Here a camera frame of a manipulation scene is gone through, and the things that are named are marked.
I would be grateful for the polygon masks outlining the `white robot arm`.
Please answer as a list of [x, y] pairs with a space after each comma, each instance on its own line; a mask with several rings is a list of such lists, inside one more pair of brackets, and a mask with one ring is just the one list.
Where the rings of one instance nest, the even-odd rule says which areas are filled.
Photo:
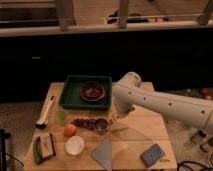
[[129, 115], [137, 105], [213, 135], [213, 101], [150, 91], [141, 84], [142, 79], [135, 72], [126, 73], [113, 84], [114, 122]]

